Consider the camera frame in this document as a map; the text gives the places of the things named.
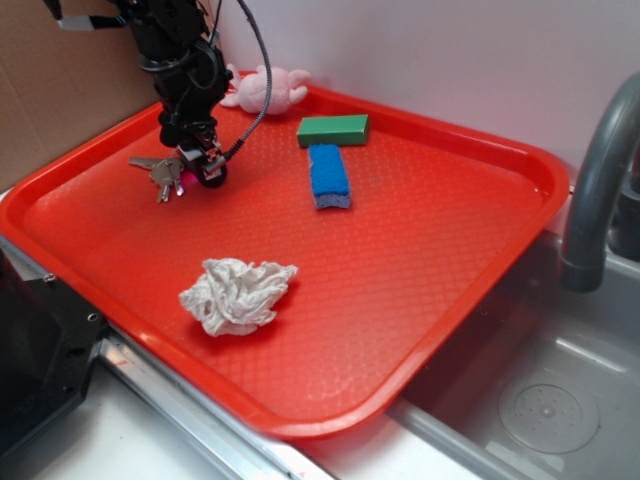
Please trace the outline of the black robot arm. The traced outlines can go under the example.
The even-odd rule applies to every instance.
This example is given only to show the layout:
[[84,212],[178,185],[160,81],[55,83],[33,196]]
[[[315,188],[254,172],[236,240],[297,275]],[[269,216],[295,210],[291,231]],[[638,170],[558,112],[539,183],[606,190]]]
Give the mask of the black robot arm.
[[214,107],[224,99],[232,73],[197,1],[115,1],[115,16],[65,15],[59,1],[45,5],[65,30],[128,27],[139,66],[153,77],[162,111],[160,142],[175,148],[184,168],[207,188],[226,180]]

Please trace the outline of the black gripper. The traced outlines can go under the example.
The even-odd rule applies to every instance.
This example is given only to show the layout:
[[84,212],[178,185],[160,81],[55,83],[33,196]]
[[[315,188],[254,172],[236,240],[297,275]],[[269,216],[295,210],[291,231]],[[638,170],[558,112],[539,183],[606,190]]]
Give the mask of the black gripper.
[[212,110],[223,100],[231,79],[222,51],[215,44],[197,42],[179,58],[146,59],[144,70],[152,75],[162,104],[160,141],[175,147],[169,158],[184,162],[202,186],[220,187],[227,166],[219,146],[213,146],[217,120]]

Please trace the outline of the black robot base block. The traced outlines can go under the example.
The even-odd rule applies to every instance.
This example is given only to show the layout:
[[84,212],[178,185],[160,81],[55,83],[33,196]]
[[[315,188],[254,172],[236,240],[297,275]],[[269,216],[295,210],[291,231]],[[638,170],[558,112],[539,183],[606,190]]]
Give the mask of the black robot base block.
[[61,280],[25,280],[1,256],[1,458],[86,398],[103,314]]

